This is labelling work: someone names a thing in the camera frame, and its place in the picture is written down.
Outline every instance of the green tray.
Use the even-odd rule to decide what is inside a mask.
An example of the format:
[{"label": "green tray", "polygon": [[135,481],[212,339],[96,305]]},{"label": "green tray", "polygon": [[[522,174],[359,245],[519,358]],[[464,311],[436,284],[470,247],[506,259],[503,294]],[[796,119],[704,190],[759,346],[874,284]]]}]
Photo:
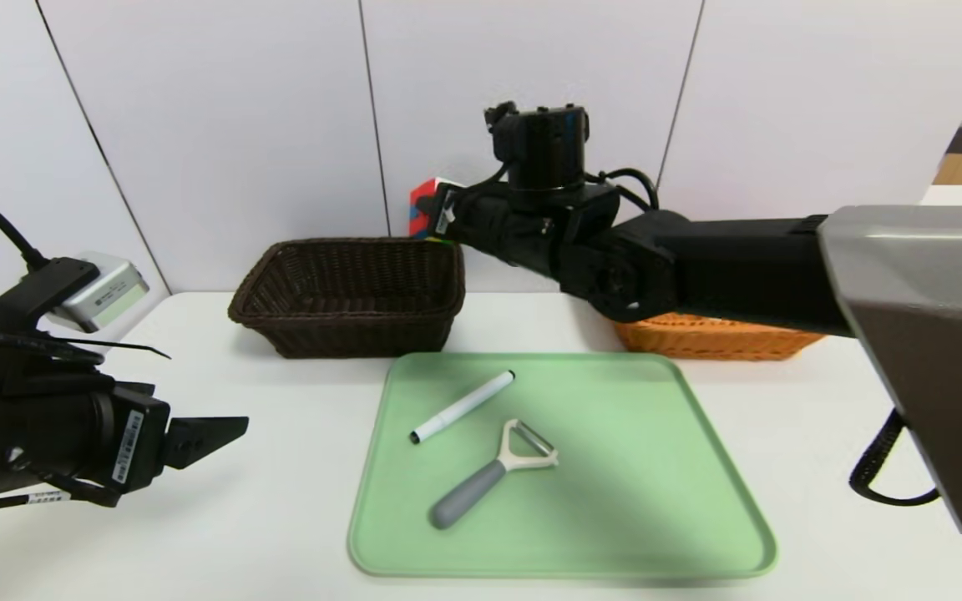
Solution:
[{"label": "green tray", "polygon": [[[412,429],[504,370],[515,382],[420,445]],[[511,472],[446,530],[428,510],[522,419],[559,465]],[[648,354],[420,353],[388,373],[348,547],[387,577],[750,578],[771,529],[681,373]]]}]

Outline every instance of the wicker basket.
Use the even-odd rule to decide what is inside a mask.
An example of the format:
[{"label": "wicker basket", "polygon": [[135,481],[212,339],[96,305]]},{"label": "wicker basket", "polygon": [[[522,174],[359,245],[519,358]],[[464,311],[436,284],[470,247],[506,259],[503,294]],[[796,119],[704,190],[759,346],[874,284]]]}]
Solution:
[{"label": "wicker basket", "polygon": [[780,361],[822,338],[808,331],[667,313],[636,323],[615,323],[623,345],[682,359]]},{"label": "wicker basket", "polygon": [[286,358],[398,357],[443,349],[464,296],[458,245],[294,240],[262,256],[229,318]]}]

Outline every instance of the marker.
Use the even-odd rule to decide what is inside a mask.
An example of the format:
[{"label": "marker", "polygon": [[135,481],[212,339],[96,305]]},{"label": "marker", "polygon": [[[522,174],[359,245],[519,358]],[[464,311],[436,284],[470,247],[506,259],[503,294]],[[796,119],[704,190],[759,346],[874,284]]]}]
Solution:
[{"label": "marker", "polygon": [[419,427],[415,427],[415,430],[411,432],[411,442],[417,445],[418,442],[424,441],[425,438],[431,437],[447,426],[451,426],[452,423],[455,423],[455,420],[473,411],[473,409],[480,406],[481,403],[493,398],[496,392],[507,388],[507,385],[512,381],[514,381],[514,372],[511,370],[507,370],[499,374],[499,376],[493,377],[492,380],[486,381],[477,391],[470,392],[469,395],[463,396],[462,399],[452,403],[446,410],[434,415],[428,422],[423,423]]}]

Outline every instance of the silver robot arm casing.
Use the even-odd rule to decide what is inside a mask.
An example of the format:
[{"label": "silver robot arm casing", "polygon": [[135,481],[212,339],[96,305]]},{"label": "silver robot arm casing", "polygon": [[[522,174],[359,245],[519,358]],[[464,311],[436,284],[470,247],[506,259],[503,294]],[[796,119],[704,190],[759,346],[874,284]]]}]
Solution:
[{"label": "silver robot arm casing", "polygon": [[962,532],[962,206],[849,206],[820,236],[845,318]]}]

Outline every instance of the orange object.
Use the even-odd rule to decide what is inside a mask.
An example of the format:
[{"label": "orange object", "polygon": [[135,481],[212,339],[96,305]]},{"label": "orange object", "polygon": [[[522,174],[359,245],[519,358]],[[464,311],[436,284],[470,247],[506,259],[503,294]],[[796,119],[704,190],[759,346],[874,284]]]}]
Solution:
[{"label": "orange object", "polygon": [[810,331],[667,313],[635,323],[615,323],[630,351],[681,359],[780,361],[823,335]]}]

